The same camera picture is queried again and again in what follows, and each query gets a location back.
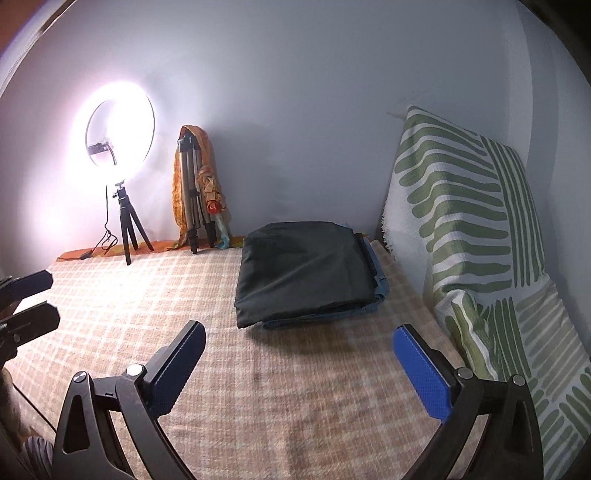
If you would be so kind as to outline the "orange patterned cloth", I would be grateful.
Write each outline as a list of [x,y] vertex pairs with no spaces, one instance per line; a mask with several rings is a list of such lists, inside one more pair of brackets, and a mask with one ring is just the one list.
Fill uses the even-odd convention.
[[179,233],[170,250],[187,246],[197,254],[201,228],[209,248],[228,249],[231,238],[224,211],[211,140],[204,129],[183,125],[177,139],[172,177],[172,213]]

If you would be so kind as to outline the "dark green pants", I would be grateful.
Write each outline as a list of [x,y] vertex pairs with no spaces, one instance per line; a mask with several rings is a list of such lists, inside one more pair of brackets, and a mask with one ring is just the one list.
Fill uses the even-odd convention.
[[389,291],[369,240],[351,227],[270,223],[243,240],[236,326],[274,330],[373,313]]

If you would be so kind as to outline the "folded silver black tripod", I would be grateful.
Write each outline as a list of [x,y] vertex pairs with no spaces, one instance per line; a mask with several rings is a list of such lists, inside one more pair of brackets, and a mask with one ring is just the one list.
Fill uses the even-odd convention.
[[177,141],[180,155],[182,200],[187,225],[187,242],[190,251],[197,254],[199,249],[199,230],[204,228],[209,247],[216,242],[216,229],[211,215],[207,213],[204,194],[198,184],[197,176],[201,167],[201,148],[197,136],[185,130]]

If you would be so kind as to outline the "small black tripod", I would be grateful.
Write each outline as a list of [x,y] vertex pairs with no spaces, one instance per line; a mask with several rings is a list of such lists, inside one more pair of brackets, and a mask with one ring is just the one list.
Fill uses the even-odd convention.
[[141,239],[149,251],[153,251],[154,248],[131,203],[123,182],[116,184],[116,192],[113,197],[118,201],[123,253],[126,265],[129,266],[132,263],[131,250],[137,251],[139,248],[136,231],[139,232]]

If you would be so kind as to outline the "green white leaf pillow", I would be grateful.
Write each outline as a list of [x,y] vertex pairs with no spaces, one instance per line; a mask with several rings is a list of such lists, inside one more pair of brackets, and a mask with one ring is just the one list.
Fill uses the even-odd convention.
[[382,228],[465,364],[486,380],[526,379],[544,475],[562,477],[590,436],[590,357],[547,272],[517,151],[408,108]]

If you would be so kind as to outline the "folded blue cloth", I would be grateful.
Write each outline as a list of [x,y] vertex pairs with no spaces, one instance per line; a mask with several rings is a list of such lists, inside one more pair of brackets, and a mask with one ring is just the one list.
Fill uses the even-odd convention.
[[263,227],[273,247],[273,274],[266,294],[269,330],[329,323],[384,299],[379,273],[363,235],[331,222],[283,222]]

